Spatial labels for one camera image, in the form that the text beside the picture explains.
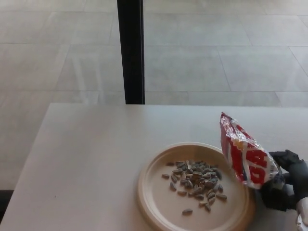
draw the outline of round beige plate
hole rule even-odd
[[[196,199],[181,197],[171,191],[171,180],[161,177],[164,173],[171,175],[176,169],[166,166],[167,162],[187,159],[218,164],[222,172],[219,182],[228,199],[226,202],[216,199],[210,213],[204,207],[199,208]],[[179,182],[176,186],[184,190]],[[221,150],[201,143],[172,145],[151,161],[140,174],[138,200],[146,219],[160,231],[244,231],[255,212],[253,191],[236,180]],[[182,210],[186,208],[191,208],[193,214],[183,216]]]

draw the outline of red and white bag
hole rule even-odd
[[[221,113],[221,148],[237,179],[248,187],[262,184],[281,174],[279,166],[234,119]]]

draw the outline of plate rim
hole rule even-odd
[[[205,148],[210,148],[214,151],[217,151],[218,153],[220,153],[221,155],[223,155],[222,150],[219,149],[218,147],[215,147],[213,145],[209,145],[206,143],[201,143],[201,142],[178,142],[175,144],[171,144],[167,147],[165,147],[164,149],[162,149],[161,151],[157,152],[156,155],[154,156],[154,158],[152,160],[150,160],[141,170],[139,178],[138,178],[138,183],[137,183],[137,202],[139,205],[139,208],[141,210],[142,216],[146,219],[146,221],[148,223],[150,223],[152,226],[154,226],[156,229],[159,229],[160,231],[174,231],[173,229],[170,229],[169,227],[167,227],[165,224],[163,224],[162,222],[160,222],[159,219],[156,218],[156,216],[151,212],[151,210],[149,209],[148,203],[145,200],[143,195],[143,181],[146,177],[146,173],[148,172],[148,169],[152,166],[152,163],[154,163],[157,159],[159,159],[162,155],[164,155],[164,153],[172,148],[176,148],[179,146],[187,146],[187,145],[193,145],[193,146],[201,146],[201,147],[205,147]],[[247,210],[246,211],[250,211],[247,212],[245,217],[243,219],[240,219],[240,221],[245,220],[244,225],[240,225],[239,222],[236,222],[233,226],[233,230],[235,228],[238,228],[239,226],[243,227],[245,230],[248,225],[253,221],[254,219],[254,215],[256,212],[256,199],[255,199],[255,194],[253,192],[252,189],[250,188],[246,188],[247,190],[247,199],[248,199],[248,205],[246,206]]]

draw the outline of glass pane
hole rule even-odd
[[[116,0],[1,0],[0,11],[1,186],[14,189],[49,104],[124,104],[123,73]]]
[[[308,106],[308,2],[145,0],[147,104]]]

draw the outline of white table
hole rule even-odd
[[[0,231],[152,230],[135,202],[140,169],[173,143],[220,147],[222,110],[269,151],[308,159],[308,109],[51,104]],[[249,230],[293,231],[294,221],[259,203]]]

